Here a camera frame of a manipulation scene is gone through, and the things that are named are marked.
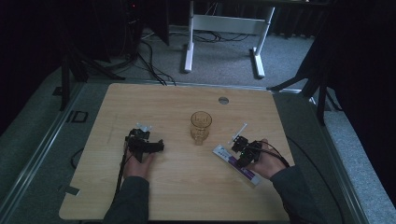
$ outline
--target hand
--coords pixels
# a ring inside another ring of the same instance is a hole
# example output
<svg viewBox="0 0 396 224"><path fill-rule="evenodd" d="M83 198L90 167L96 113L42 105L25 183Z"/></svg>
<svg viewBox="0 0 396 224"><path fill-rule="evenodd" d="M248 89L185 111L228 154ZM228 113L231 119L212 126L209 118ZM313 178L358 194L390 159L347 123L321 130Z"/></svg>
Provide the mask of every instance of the hand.
<svg viewBox="0 0 396 224"><path fill-rule="evenodd" d="M131 152L127 150L126 158L129 158L129 160L125 163L124 166L124 178L128 176L140 176L147 179L149 174L149 166L154 159L154 154L155 153L148 154L146 159L142 163L140 163L134 156L132 156Z"/></svg>
<svg viewBox="0 0 396 224"><path fill-rule="evenodd" d="M262 141L263 141L262 149L269 150L269 151L277 154L277 152L273 148L270 149L268 147L268 145L265 144L265 143L268 143L267 139L264 138L264 139L262 139ZM269 178L271 178L271 176L273 176L277 172L279 172L283 169L286 169L286 166L278 158L276 158L268 153L261 152L259 160L249 164L245 168L256 172L257 174L261 175L262 177L264 177L266 179L269 179Z"/></svg>

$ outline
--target white stand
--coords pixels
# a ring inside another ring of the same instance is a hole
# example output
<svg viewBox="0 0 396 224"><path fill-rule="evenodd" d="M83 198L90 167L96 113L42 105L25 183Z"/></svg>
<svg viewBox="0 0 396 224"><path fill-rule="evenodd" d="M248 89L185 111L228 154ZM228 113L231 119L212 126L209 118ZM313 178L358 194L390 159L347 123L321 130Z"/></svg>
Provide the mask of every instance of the white stand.
<svg viewBox="0 0 396 224"><path fill-rule="evenodd" d="M271 19L274 14L274 7L270 8L265 20L242 19L232 17L206 16L194 15L194 2L190 2L190 21L189 21L189 44L187 46L186 64L184 70L189 73L192 68L192 54L194 52L193 31L216 31L224 33L237 33L246 35L260 35L260 40L257 48L253 48L253 57L256 64L257 75L265 77L262 66L262 45L268 33L268 28L271 24Z"/></svg>

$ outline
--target metal frame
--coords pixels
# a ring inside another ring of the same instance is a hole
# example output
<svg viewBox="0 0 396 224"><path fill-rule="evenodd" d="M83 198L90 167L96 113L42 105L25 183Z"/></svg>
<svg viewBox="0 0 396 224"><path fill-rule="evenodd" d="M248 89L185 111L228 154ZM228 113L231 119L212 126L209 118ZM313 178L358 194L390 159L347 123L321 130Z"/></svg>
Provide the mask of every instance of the metal frame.
<svg viewBox="0 0 396 224"><path fill-rule="evenodd" d="M257 75L265 77L264 68L262 66L262 46L267 36L271 19L274 15L274 7L270 7L269 13L265 20L242 19L232 17L194 15L194 2L190 2L190 20L189 20L189 44L187 46L185 72L192 71L192 55L194 53L193 31L217 31L226 33L238 33L246 35L260 35L259 43L253 48L253 60L256 64Z"/></svg>
<svg viewBox="0 0 396 224"><path fill-rule="evenodd" d="M14 210L20 203L25 191L29 188L35 174L41 166L41 163L50 151L52 143L56 139L59 131L62 129L64 122L67 120L69 112L73 108L74 103L77 101L78 96L84 86L84 83L77 83L73 89L71 101L65 107L64 111L60 111L55 120L52 122L46 135L41 140L40 145L35 150L35 153L27 164L23 167L20 175L11 187L8 195L2 201L0 206L0 223L8 223Z"/></svg>

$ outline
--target gray carpet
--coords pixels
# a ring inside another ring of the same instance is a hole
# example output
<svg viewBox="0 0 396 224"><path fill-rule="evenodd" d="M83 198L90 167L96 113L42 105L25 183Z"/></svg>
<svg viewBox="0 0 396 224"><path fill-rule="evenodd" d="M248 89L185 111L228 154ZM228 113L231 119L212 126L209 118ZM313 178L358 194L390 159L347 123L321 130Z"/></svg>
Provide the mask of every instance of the gray carpet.
<svg viewBox="0 0 396 224"><path fill-rule="evenodd" d="M238 42L195 42L192 72L189 74L182 71L187 43L187 37L184 34L171 36L169 47L155 36L145 38L145 40L153 48L153 64L172 76L177 84L238 86L253 89L274 86L293 77L313 42L313 39L300 37L285 39L282 36L268 36L262 52L266 78L258 79L254 75L254 64L250 60L248 51L257 44L257 36L249 36ZM149 48L146 45L141 45L139 52L149 60ZM147 71L139 68L142 66L142 62L137 61L134 65L120 68L115 73L126 77L125 82L128 83L138 83L144 80L157 83ZM73 105L73 110L89 112L87 122L63 123L62 129L49 151L46 152L46 157L37 170L35 178L8 223L77 223L59 218L58 212L64 193L59 192L57 188L70 182L74 173L70 160L78 150L84 147L106 88L111 82L114 80L103 75L92 74L88 83L83 86L80 96ZM291 88L301 89L303 85L302 81ZM2 201L17 180L24 164L39 147L51 123L62 114L58 112L61 98L52 96L56 86L60 86L60 70L43 82L28 105L0 138ZM312 104L295 93L277 93L275 99L286 134L298 142L323 173L337 202L341 204L346 223L354 223L329 164L328 148L323 141L322 128L313 114ZM341 223L334 200L317 171L292 142L290 142L290 148L296 163L305 173L318 206L329 223Z"/></svg>

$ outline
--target glass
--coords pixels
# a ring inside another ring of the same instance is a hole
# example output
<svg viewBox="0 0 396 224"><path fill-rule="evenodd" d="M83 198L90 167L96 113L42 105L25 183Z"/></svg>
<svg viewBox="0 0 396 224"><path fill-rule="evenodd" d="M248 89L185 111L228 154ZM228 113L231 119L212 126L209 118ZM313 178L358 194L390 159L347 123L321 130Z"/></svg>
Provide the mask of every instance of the glass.
<svg viewBox="0 0 396 224"><path fill-rule="evenodd" d="M212 117L205 111L195 112L191 116L191 137L195 140L195 145L201 146L209 136L210 124Z"/></svg>

